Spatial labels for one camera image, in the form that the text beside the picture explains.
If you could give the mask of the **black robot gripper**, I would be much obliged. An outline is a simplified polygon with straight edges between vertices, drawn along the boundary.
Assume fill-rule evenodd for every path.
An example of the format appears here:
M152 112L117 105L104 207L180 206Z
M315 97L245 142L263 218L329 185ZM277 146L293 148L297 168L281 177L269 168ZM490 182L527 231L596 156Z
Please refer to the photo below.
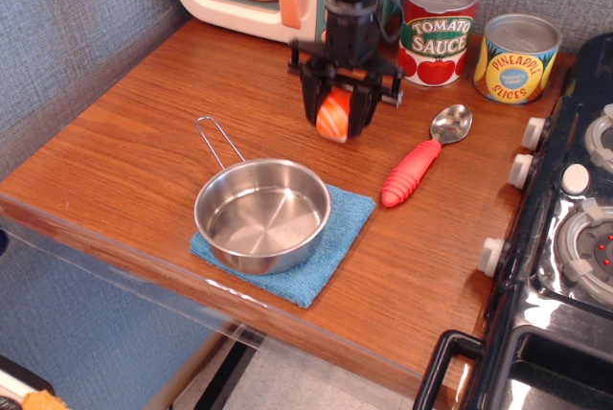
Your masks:
M385 33L382 13L379 5L328 9L323 40L289 43L288 72L301 78L306 118L312 125L334 87L351 92L349 138L371 123L378 103L401 103L404 72L378 51L380 39L397 40Z

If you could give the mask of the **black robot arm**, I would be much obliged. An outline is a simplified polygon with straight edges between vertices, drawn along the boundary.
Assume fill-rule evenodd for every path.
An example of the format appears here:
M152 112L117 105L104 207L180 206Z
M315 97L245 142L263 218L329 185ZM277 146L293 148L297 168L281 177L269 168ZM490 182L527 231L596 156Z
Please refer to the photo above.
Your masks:
M385 32L384 1L324 0L323 39L289 43L288 71L301 79L306 118L334 142L359 136L379 103L401 103L405 72L379 52L381 39L399 39Z

